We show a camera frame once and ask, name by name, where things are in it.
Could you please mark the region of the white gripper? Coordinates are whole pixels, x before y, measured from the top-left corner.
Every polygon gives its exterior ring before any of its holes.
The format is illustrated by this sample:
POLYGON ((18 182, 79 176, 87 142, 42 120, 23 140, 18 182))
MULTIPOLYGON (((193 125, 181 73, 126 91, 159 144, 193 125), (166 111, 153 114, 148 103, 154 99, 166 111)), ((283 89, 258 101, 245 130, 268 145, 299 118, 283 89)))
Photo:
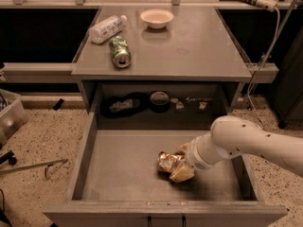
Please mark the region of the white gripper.
POLYGON ((185 154, 187 164, 173 166, 169 178, 175 183, 181 183, 194 177, 194 169, 205 171, 212 168, 214 166, 213 149, 213 142, 209 135, 198 136, 189 143, 179 146, 175 153, 185 154))

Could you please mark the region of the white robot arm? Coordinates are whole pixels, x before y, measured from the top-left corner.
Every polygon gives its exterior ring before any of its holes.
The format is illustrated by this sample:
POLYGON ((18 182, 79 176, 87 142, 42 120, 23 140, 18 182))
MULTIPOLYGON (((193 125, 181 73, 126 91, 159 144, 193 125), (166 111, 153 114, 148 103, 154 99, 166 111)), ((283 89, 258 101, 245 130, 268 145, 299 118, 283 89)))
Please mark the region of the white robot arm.
POLYGON ((169 178, 181 183, 223 160, 255 155, 298 176, 303 176, 303 139, 263 130, 258 124, 235 116, 221 116, 210 131, 182 145, 184 160, 169 178))

